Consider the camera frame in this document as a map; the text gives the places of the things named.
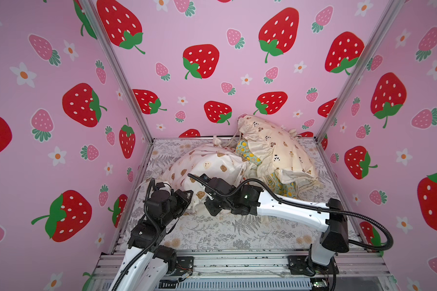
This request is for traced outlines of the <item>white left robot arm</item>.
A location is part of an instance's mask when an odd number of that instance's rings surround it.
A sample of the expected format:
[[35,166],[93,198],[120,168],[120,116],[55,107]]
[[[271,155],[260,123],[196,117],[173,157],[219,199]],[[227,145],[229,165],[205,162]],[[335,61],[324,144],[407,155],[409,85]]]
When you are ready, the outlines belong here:
[[177,252],[161,244],[168,225],[180,218],[191,203],[193,191],[148,189],[144,216],[132,229],[112,291],[152,291],[175,271]]

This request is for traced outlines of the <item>cream bear print pillow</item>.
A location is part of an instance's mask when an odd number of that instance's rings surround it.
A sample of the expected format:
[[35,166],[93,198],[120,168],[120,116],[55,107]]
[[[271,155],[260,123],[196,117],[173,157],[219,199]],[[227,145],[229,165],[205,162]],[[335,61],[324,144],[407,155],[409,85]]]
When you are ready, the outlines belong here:
[[219,139],[213,141],[185,139],[160,141],[152,153],[155,167],[152,177],[167,182],[174,189],[193,191],[193,198],[186,213],[205,213],[204,202],[208,195],[205,187],[188,177],[205,174],[209,178],[222,178],[232,186],[239,185],[249,172],[251,163],[235,153],[235,148],[225,147]]

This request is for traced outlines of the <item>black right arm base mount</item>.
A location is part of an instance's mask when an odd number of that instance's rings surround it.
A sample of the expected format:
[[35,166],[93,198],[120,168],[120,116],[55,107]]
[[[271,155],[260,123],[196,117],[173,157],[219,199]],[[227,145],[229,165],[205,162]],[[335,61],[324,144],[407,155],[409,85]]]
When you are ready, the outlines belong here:
[[327,266],[313,263],[309,255],[292,255],[288,256],[287,260],[288,269],[292,275],[314,277],[316,275],[339,274],[339,269],[334,258],[330,260]]

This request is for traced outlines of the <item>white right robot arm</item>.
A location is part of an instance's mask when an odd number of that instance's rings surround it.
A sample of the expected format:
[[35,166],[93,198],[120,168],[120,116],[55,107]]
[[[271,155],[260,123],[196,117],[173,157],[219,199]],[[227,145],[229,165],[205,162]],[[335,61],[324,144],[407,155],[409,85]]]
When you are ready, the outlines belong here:
[[276,195],[263,181],[250,178],[232,186],[221,178],[188,177],[205,187],[208,198],[205,206],[212,216],[223,210],[234,215],[267,216],[304,224],[319,232],[310,246],[305,263],[308,267],[327,267],[337,253],[350,250],[347,214],[339,200],[307,202]]

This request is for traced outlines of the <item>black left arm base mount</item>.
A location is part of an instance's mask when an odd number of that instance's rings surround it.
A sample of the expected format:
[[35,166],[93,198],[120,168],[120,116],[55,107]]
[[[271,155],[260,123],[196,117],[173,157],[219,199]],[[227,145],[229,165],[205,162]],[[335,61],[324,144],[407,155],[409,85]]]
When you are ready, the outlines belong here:
[[157,256],[167,264],[167,276],[176,276],[187,278],[193,274],[194,257],[178,256],[177,251],[173,248],[160,246],[157,251]]

